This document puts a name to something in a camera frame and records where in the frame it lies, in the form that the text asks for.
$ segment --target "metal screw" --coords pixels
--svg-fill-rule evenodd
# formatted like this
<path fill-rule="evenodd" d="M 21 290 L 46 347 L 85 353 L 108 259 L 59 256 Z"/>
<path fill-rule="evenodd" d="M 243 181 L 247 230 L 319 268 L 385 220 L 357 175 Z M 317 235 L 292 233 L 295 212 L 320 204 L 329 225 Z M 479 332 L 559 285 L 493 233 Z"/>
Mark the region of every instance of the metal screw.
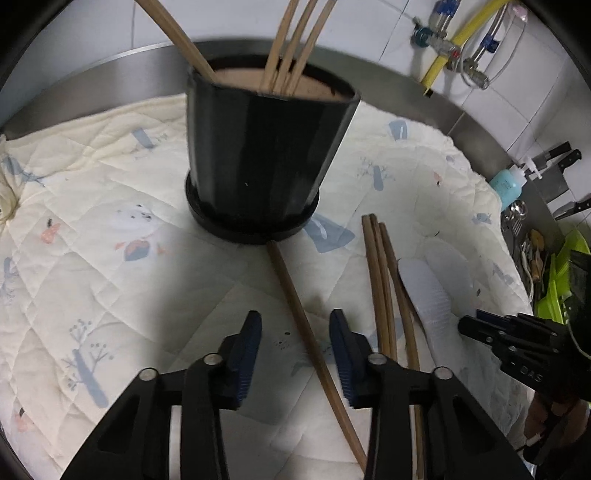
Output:
<path fill-rule="evenodd" d="M 219 365 L 223 362 L 223 358 L 221 355 L 217 353 L 210 353 L 203 357 L 203 363 L 206 365 Z"/>
<path fill-rule="evenodd" d="M 453 372 L 448 367 L 437 367 L 435 369 L 435 376 L 439 380 L 449 380 L 453 377 Z"/>
<path fill-rule="evenodd" d="M 149 382 L 150 380 L 153 380 L 154 378 L 156 378 L 157 375 L 158 375 L 158 372 L 156 370 L 154 370 L 153 368 L 144 368 L 139 373 L 139 379 L 143 380 L 144 382 Z"/>
<path fill-rule="evenodd" d="M 381 353 L 371 353 L 368 356 L 369 363 L 372 365 L 383 365 L 388 361 L 385 355 Z"/>

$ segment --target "kitchen knife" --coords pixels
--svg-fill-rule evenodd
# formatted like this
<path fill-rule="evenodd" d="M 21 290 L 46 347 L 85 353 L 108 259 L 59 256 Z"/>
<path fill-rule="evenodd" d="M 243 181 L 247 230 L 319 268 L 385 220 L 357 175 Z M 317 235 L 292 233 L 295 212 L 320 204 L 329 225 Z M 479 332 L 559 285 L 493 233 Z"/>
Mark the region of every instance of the kitchen knife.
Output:
<path fill-rule="evenodd" d="M 591 199 L 585 200 L 584 202 L 568 202 L 566 205 L 556 210 L 552 215 L 555 220 L 562 220 L 563 218 L 568 218 L 577 213 L 589 210 L 590 208 Z"/>
<path fill-rule="evenodd" d="M 548 160 L 552 160 L 553 158 L 559 157 L 561 155 L 564 155 L 565 153 L 568 153 L 572 150 L 570 143 L 569 142 L 564 142 L 562 145 L 559 145 L 556 148 L 553 148 L 552 150 L 548 150 L 547 152 L 543 152 L 540 155 L 537 155 L 536 157 L 532 158 L 532 160 L 535 163 L 535 166 L 538 168 L 538 170 L 544 170 L 546 168 L 546 165 L 548 164 Z"/>
<path fill-rule="evenodd" d="M 556 165 L 542 173 L 542 178 L 535 179 L 534 185 L 546 203 L 560 197 L 569 189 L 564 179 L 564 171 L 582 158 L 580 150 L 573 150 Z"/>

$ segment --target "black flower pot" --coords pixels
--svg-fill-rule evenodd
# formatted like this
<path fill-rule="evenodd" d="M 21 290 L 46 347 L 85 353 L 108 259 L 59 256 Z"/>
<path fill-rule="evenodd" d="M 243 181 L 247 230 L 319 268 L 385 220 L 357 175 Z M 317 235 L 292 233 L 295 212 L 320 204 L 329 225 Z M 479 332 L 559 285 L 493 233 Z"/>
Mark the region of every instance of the black flower pot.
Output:
<path fill-rule="evenodd" d="M 266 60 L 211 61 L 222 83 L 189 76 L 191 212 L 214 235 L 245 244 L 282 240 L 306 224 L 359 104 L 351 85 L 310 65 L 296 96 L 257 93 Z"/>

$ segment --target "white quilted blanket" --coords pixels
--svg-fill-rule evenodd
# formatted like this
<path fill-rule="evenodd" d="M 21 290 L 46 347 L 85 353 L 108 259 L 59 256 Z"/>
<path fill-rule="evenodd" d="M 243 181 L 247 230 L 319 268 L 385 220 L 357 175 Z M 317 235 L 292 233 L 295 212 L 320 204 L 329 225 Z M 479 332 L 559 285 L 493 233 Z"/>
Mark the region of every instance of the white quilted blanket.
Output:
<path fill-rule="evenodd" d="M 221 241 L 189 214 L 184 116 L 185 98 L 175 96 L 0 140 L 5 433 L 36 480 L 57 479 L 140 369 L 185 368 L 256 309 L 264 333 L 251 391 L 237 413 L 223 415 L 231 477 L 361 478 L 264 248 Z M 333 374 L 331 309 L 375 341 L 361 234 L 369 212 L 386 222 L 399 257 L 432 236 L 454 245 L 470 262 L 479 307 L 529 311 L 499 204 L 451 139 L 360 105 L 317 212 L 281 245 Z M 403 352 L 400 324 L 397 332 Z M 487 390 L 469 379 L 468 387 L 508 433 L 524 389 L 486 349 L 474 355 Z M 366 444 L 369 412 L 350 414 Z"/>

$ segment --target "wooden stick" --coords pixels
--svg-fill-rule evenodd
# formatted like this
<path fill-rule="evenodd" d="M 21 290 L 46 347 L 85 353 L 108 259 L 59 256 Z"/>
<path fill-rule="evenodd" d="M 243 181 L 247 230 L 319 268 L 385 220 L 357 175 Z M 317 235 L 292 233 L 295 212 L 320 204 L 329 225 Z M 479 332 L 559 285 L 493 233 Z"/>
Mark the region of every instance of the wooden stick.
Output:
<path fill-rule="evenodd" d="M 355 432 L 355 428 L 351 423 L 351 419 L 347 414 L 347 410 L 343 405 L 343 401 L 341 400 L 339 392 L 336 389 L 335 383 L 330 376 L 329 369 L 326 366 L 322 352 L 318 347 L 318 343 L 316 342 L 316 338 L 314 337 L 314 333 L 312 332 L 312 328 L 308 322 L 304 307 L 301 305 L 296 288 L 291 281 L 290 273 L 287 270 L 285 262 L 283 261 L 283 257 L 281 256 L 279 246 L 275 242 L 271 241 L 267 243 L 267 251 L 269 253 L 271 263 L 273 264 L 273 269 L 279 278 L 279 283 L 281 284 L 285 298 L 287 299 L 287 304 L 291 309 L 291 314 L 295 320 L 295 325 L 297 326 L 300 337 L 306 346 L 306 351 L 308 352 L 308 356 L 312 361 L 312 365 L 314 365 L 314 369 L 316 370 L 318 379 L 320 380 L 322 388 L 324 389 L 326 398 L 330 403 L 336 420 L 339 422 L 340 429 L 345 435 L 345 439 L 347 440 L 353 455 L 357 459 L 357 463 L 361 467 L 361 470 L 365 471 L 367 457 L 363 451 L 363 446 L 359 441 L 359 437 L 357 437 L 357 432 Z"/>
<path fill-rule="evenodd" d="M 414 324 L 412 314 L 412 302 L 404 285 L 400 273 L 398 272 L 398 260 L 394 254 L 392 242 L 388 235 L 386 224 L 380 223 L 379 230 L 384 243 L 386 260 L 388 262 L 388 269 L 392 276 L 394 283 L 394 293 L 398 300 L 398 310 L 402 318 L 402 329 L 404 330 L 404 338 L 406 340 L 406 349 L 408 356 L 408 367 L 413 370 L 420 370 L 420 363 L 418 358 L 417 339 L 414 336 Z M 421 415 L 421 407 L 414 406 L 414 428 L 415 428 L 415 443 L 417 451 L 417 478 L 420 480 L 424 478 L 424 444 L 423 444 L 423 416 Z"/>
<path fill-rule="evenodd" d="M 320 12 L 320 16 L 312 28 L 312 32 L 310 32 L 310 36 L 306 41 L 306 45 L 304 45 L 304 48 L 302 49 L 300 56 L 291 72 L 290 81 L 287 82 L 287 87 L 285 87 L 284 91 L 286 95 L 291 96 L 296 91 L 297 84 L 300 82 L 301 74 L 306 67 L 306 62 L 308 61 L 308 58 L 310 58 L 312 50 L 314 50 L 314 46 L 316 45 L 316 41 L 318 40 L 320 32 L 324 28 L 324 24 L 328 20 L 328 17 L 332 12 L 336 1 L 337 0 L 327 0 L 322 12 Z"/>
<path fill-rule="evenodd" d="M 135 0 L 137 4 L 156 22 L 170 41 L 180 50 L 181 55 L 205 79 L 217 82 L 217 75 L 201 55 L 199 49 L 183 31 L 177 21 L 158 0 Z"/>
<path fill-rule="evenodd" d="M 287 31 L 290 29 L 291 20 L 296 13 L 298 3 L 300 3 L 300 0 L 290 0 L 289 4 L 287 4 L 287 9 L 285 9 L 285 13 L 283 14 L 283 18 L 279 24 L 279 29 L 277 30 L 277 35 L 275 35 L 275 40 L 273 40 L 271 51 L 267 57 L 265 73 L 263 74 L 261 80 L 260 91 L 262 92 L 270 92 L 272 89 L 273 77 L 277 71 L 277 63 L 279 62 L 279 54 L 281 53 L 281 48 L 285 43 Z"/>
<path fill-rule="evenodd" d="M 398 361 L 398 348 L 396 345 L 396 327 L 394 325 L 394 305 L 392 304 L 392 290 L 390 289 L 390 277 L 388 275 L 388 261 L 384 251 L 382 234 L 378 225 L 378 218 L 374 213 L 369 215 L 371 226 L 374 231 L 375 245 L 378 250 L 378 266 L 381 278 L 382 289 L 384 290 L 384 301 L 386 305 L 386 325 L 388 326 L 389 351 L 386 353 L 395 362 Z"/>
<path fill-rule="evenodd" d="M 285 87 L 285 79 L 287 78 L 287 74 L 290 71 L 291 62 L 294 59 L 294 55 L 296 53 L 297 47 L 300 45 L 301 36 L 304 34 L 304 30 L 306 29 L 306 25 L 308 24 L 308 20 L 314 11 L 318 0 L 309 0 L 306 4 L 306 8 L 304 8 L 304 12 L 302 13 L 300 20 L 298 21 L 293 35 L 291 36 L 291 40 L 283 58 L 281 59 L 281 66 L 279 67 L 279 73 L 277 74 L 277 78 L 275 79 L 275 85 L 273 86 L 273 93 L 279 94 Z"/>
<path fill-rule="evenodd" d="M 379 229 L 384 243 L 388 269 L 390 270 L 392 282 L 394 283 L 394 293 L 396 295 L 396 300 L 398 300 L 398 310 L 400 310 L 400 316 L 402 318 L 402 329 L 404 330 L 404 338 L 406 339 L 407 344 L 408 367 L 413 370 L 420 370 L 410 298 L 408 297 L 408 293 L 406 292 L 400 274 L 398 273 L 398 260 L 396 260 L 394 254 L 392 242 L 388 235 L 388 229 L 384 223 L 379 224 Z"/>
<path fill-rule="evenodd" d="M 379 272 L 378 249 L 374 237 L 374 229 L 371 225 L 369 215 L 361 217 L 363 227 L 363 239 L 365 240 L 365 256 L 367 257 L 369 282 L 371 294 L 374 301 L 375 327 L 378 334 L 378 349 L 384 355 L 389 356 L 390 334 L 388 330 L 388 318 L 386 313 L 386 302 L 384 299 L 384 288 L 382 277 Z"/>

